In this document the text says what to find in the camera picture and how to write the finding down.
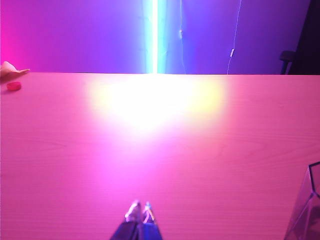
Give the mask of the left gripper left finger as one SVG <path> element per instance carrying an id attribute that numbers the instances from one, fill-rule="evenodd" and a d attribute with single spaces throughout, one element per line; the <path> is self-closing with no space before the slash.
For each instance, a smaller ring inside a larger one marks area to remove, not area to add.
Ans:
<path id="1" fill-rule="evenodd" d="M 122 223 L 117 227 L 110 240 L 138 240 L 141 213 L 141 203 L 135 200 L 124 214 Z"/>

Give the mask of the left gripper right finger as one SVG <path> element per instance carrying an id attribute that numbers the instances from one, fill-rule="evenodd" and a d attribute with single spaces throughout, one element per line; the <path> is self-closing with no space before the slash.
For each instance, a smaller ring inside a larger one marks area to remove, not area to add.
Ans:
<path id="1" fill-rule="evenodd" d="M 139 240 L 163 240 L 151 203 L 147 201 L 138 224 Z"/>

